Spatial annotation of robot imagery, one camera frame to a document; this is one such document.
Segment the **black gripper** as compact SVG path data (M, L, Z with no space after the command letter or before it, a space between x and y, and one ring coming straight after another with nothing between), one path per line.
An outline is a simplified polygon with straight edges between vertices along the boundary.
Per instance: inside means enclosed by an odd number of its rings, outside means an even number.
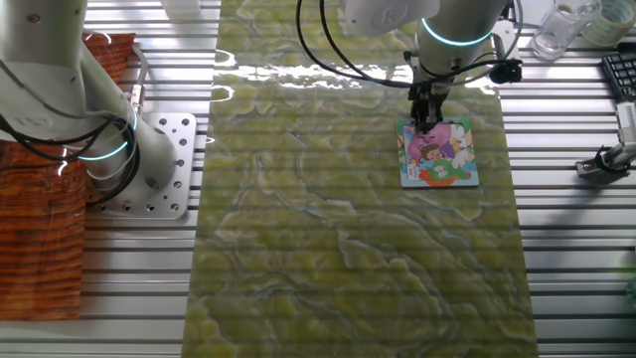
M450 93L451 78L418 78L412 80L407 99L417 133L427 134L442 121L442 103Z

